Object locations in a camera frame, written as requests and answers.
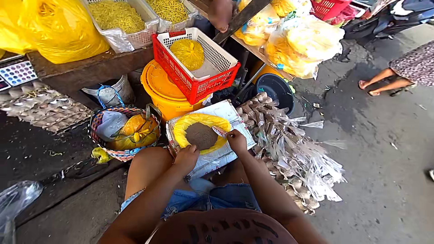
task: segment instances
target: denim shorts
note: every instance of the denim shorts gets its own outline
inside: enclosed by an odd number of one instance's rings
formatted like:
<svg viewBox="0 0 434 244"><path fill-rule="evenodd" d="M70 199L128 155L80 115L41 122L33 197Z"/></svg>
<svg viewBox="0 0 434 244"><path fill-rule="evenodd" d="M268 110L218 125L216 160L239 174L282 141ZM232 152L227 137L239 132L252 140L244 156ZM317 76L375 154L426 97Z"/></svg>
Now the denim shorts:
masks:
<svg viewBox="0 0 434 244"><path fill-rule="evenodd" d="M121 205L123 211L143 190L129 197ZM198 191L175 190L161 214L167 219L186 210L207 211L217 208L247 208L261 211L250 184L227 184L216 187L209 194Z"/></svg>

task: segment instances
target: hand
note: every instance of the hand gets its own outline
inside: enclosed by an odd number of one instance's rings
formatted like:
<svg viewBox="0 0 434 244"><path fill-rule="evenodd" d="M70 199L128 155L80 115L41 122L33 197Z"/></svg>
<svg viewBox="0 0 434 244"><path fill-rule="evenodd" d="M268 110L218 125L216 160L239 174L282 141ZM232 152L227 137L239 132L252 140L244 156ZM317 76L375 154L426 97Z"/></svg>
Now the hand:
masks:
<svg viewBox="0 0 434 244"><path fill-rule="evenodd" d="M247 141L241 132L233 130L227 133L226 138L229 142L230 148L232 148L238 156L247 152Z"/></svg>
<svg viewBox="0 0 434 244"><path fill-rule="evenodd" d="M208 19L211 24L221 33L225 33L232 19L232 0L213 0L209 7Z"/></svg>
<svg viewBox="0 0 434 244"><path fill-rule="evenodd" d="M179 167L182 175L185 176L196 166L199 154L200 150L196 145L187 145L179 151L178 155L176 155L174 166L176 165Z"/></svg>

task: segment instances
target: yellow noodle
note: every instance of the yellow noodle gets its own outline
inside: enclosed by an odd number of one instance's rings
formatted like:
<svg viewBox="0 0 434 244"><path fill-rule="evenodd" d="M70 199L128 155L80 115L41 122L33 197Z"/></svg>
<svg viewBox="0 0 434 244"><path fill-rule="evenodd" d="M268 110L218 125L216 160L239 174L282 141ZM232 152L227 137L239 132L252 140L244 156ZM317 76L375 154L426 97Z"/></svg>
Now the yellow noodle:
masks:
<svg viewBox="0 0 434 244"><path fill-rule="evenodd" d="M148 4L157 13L157 15L165 20L177 24L186 21L188 18L185 12L185 7L178 0L147 0Z"/></svg>
<svg viewBox="0 0 434 244"><path fill-rule="evenodd" d="M127 2L103 0L89 4L89 10L102 30L121 28L131 34L145 29L145 22Z"/></svg>

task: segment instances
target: brown powder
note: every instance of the brown powder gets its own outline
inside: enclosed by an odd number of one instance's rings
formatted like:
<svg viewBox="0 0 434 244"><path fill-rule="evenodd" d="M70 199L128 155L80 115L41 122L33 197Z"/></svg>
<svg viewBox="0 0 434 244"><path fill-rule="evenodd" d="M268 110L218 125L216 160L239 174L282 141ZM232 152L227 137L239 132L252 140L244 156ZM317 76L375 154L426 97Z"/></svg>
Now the brown powder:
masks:
<svg viewBox="0 0 434 244"><path fill-rule="evenodd" d="M217 141L217 133L209 126L202 123L194 123L190 125L185 132L187 141L196 145L199 150L209 149L214 146Z"/></svg>

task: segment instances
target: motorcycle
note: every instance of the motorcycle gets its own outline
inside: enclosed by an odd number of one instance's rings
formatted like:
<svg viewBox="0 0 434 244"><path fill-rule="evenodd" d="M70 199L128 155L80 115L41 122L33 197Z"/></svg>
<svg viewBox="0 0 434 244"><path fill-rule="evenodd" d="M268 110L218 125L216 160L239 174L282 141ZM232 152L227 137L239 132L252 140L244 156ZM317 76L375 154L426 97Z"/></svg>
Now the motorcycle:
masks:
<svg viewBox="0 0 434 244"><path fill-rule="evenodd" d="M399 0L388 4L368 20L352 20L343 26L344 39L393 38L391 35L430 21L434 0Z"/></svg>

